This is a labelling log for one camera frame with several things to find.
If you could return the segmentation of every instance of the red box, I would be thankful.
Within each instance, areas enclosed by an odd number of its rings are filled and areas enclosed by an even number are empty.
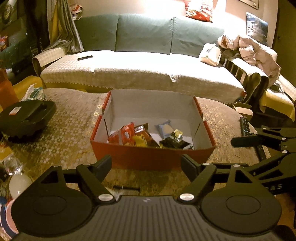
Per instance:
[[[173,129],[183,132],[183,139],[194,150],[144,148],[109,144],[108,136],[122,126],[135,122],[149,123],[148,132],[155,141],[161,140],[156,124],[171,120]],[[171,91],[111,90],[103,105],[93,133],[91,145],[96,158],[112,156],[112,168],[163,171],[180,169],[181,155],[188,154],[204,163],[216,147],[213,135],[195,96]]]

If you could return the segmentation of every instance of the white ball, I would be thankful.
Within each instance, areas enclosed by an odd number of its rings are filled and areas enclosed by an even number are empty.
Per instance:
[[[31,184],[32,180],[27,175],[23,173],[13,175],[9,183],[11,197],[17,198]]]

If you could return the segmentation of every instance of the gray curtain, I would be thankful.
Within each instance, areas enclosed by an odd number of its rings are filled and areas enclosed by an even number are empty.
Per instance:
[[[55,7],[57,7],[57,17],[62,27],[62,32],[58,36],[57,40],[49,45],[45,50],[55,47],[65,47],[68,53],[82,52],[82,42],[72,18],[67,0],[57,0]]]

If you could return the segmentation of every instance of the sticker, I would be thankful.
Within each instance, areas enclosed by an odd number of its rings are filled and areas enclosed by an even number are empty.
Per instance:
[[[16,115],[16,113],[21,109],[21,106],[14,107],[13,110],[8,115]]]

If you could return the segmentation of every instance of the plush toy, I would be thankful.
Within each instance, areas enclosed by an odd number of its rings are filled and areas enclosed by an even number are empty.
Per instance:
[[[78,20],[81,18],[81,14],[83,11],[83,7],[81,5],[78,4],[73,4],[70,6],[71,8],[71,13],[72,13],[72,17],[74,20]]]

